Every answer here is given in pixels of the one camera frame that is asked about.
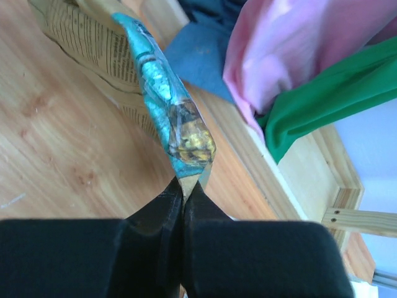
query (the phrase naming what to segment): wooden floor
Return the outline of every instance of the wooden floor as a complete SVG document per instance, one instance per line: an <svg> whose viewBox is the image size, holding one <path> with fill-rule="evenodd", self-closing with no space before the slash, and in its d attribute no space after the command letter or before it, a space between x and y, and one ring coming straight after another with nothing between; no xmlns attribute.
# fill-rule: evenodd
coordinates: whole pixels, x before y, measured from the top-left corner
<svg viewBox="0 0 397 298"><path fill-rule="evenodd" d="M0 50L0 218L126 217L165 188L163 151L41 33L26 0L0 1ZM207 194L233 217L275 219L197 105L218 148Z"/></svg>

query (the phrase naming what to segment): pink cloth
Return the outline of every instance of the pink cloth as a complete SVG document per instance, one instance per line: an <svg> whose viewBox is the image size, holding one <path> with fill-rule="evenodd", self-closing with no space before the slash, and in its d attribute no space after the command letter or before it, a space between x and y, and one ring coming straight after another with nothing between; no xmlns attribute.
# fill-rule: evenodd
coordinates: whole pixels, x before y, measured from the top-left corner
<svg viewBox="0 0 397 298"><path fill-rule="evenodd" d="M254 113L364 45L397 34L397 0L248 0L226 53L223 79L246 122Z"/></svg>

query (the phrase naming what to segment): green cloth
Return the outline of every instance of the green cloth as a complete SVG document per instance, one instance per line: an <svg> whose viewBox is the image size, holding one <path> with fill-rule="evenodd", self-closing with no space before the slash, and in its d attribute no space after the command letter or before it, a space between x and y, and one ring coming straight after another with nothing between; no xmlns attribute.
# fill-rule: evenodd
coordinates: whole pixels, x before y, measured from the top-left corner
<svg viewBox="0 0 397 298"><path fill-rule="evenodd" d="M280 94L270 112L257 121L278 163L296 139L394 98L397 37L352 55L309 83Z"/></svg>

